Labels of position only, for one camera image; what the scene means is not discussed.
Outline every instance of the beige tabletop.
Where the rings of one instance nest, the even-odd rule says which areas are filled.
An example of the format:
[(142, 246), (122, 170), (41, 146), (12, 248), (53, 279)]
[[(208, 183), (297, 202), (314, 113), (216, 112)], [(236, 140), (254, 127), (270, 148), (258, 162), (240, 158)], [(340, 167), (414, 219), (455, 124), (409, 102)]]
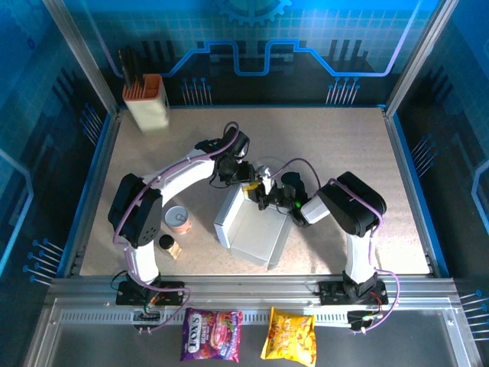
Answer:
[[(387, 203), (385, 225), (376, 239), (378, 264), (399, 274), (426, 274), (423, 248), (392, 151), (381, 110), (328, 108), (178, 109), (168, 129), (143, 135), (126, 112), (118, 133), (86, 248), (81, 275), (110, 275), (126, 269), (124, 256), (112, 244), (108, 210), (118, 185), (128, 173), (160, 171), (181, 159), (202, 140), (219, 138), (226, 122), (236, 121), (251, 139), (247, 159), (276, 170), (294, 157), (311, 162), (322, 184), (351, 171), (380, 193)], [(309, 168), (290, 165), (306, 189), (317, 187)], [(177, 260), (156, 248), (161, 274), (340, 274), (346, 262), (345, 234), (328, 216), (307, 229), (293, 227), (279, 264), (267, 271), (231, 256), (217, 239), (213, 222), (227, 190), (195, 183), (174, 197), (172, 205), (189, 210), (192, 229), (175, 235), (183, 251)], [(168, 232), (164, 223), (162, 232)]]

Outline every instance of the snack bag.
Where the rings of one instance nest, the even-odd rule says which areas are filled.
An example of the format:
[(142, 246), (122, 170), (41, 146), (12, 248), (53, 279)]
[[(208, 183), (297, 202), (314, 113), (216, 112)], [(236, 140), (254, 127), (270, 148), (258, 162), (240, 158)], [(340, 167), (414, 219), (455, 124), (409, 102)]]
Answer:
[(294, 315), (272, 307), (262, 359), (285, 358), (308, 367), (316, 365), (314, 316)]
[(239, 362), (243, 313), (187, 308), (180, 361), (224, 359)]

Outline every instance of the purple snack bag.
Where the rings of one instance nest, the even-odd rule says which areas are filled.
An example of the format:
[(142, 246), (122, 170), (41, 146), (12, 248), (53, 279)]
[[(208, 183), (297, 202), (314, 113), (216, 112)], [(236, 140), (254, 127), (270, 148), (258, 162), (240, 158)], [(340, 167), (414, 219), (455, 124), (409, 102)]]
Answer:
[(187, 308), (180, 361), (224, 359), (239, 362), (240, 311), (217, 312)]

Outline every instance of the yellow snack bag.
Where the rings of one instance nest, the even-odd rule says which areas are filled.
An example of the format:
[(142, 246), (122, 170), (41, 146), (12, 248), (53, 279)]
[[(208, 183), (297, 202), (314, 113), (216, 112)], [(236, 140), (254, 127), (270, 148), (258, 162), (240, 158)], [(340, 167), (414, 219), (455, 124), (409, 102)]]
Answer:
[(314, 319), (314, 316), (285, 313), (272, 307), (261, 358), (285, 358), (314, 367), (317, 351)]

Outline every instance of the open box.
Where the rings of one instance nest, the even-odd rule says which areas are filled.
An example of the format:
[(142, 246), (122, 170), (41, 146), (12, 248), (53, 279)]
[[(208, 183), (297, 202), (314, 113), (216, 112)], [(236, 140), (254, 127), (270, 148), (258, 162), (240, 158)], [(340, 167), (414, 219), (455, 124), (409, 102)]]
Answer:
[(275, 206), (258, 210), (243, 191), (244, 185), (231, 190), (214, 221), (221, 245), (233, 256), (256, 265), (278, 264), (289, 235), (292, 219)]

